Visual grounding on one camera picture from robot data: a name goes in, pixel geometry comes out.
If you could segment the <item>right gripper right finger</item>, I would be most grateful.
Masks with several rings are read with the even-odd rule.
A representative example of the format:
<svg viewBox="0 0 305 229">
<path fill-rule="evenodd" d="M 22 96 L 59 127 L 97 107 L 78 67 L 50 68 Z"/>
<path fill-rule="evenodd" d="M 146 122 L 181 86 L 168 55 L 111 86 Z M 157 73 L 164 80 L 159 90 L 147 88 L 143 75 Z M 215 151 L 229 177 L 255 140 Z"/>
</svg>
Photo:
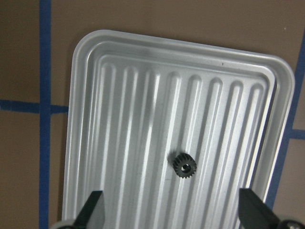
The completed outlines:
<svg viewBox="0 0 305 229">
<path fill-rule="evenodd" d="M 239 189 L 239 220 L 244 229 L 283 229 L 280 219 L 250 189 Z"/>
</svg>

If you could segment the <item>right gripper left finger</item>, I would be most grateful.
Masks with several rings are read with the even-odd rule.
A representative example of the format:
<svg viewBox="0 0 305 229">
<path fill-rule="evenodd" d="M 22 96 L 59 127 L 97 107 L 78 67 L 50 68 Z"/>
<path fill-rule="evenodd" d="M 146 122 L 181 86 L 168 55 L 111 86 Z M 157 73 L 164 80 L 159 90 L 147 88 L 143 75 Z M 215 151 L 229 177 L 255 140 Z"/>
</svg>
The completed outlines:
<svg viewBox="0 0 305 229">
<path fill-rule="evenodd" d="M 105 223 L 103 191 L 93 191 L 72 224 L 74 229 L 102 229 Z"/>
</svg>

